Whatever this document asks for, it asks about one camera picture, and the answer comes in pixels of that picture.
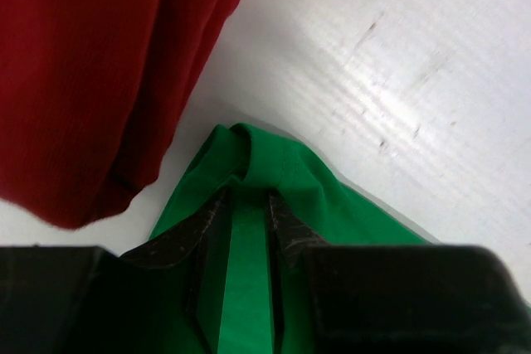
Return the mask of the green t-shirt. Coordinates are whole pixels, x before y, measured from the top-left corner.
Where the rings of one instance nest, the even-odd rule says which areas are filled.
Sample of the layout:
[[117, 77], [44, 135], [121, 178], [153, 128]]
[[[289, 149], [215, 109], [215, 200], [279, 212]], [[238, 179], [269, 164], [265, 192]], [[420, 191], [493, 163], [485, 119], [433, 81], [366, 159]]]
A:
[[248, 124], [214, 128], [176, 186], [149, 241], [194, 214], [222, 189], [231, 195], [231, 238], [214, 353], [276, 353], [266, 219], [272, 192], [332, 244], [430, 245], [346, 187], [302, 143]]

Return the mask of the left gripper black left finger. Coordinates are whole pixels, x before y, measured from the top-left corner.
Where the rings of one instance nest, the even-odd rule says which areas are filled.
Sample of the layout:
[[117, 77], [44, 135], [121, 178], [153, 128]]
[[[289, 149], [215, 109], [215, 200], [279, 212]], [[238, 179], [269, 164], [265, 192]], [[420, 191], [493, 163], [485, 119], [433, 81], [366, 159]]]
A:
[[4, 353], [214, 353], [231, 195], [114, 255], [98, 246], [1, 249]]

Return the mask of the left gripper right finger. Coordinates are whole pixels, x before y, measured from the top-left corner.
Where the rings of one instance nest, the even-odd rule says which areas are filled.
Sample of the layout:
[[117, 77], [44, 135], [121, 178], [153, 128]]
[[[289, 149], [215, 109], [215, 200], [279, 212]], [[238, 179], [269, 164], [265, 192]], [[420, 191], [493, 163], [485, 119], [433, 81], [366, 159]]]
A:
[[335, 245], [276, 192], [265, 211], [274, 352], [529, 352], [529, 311], [492, 252]]

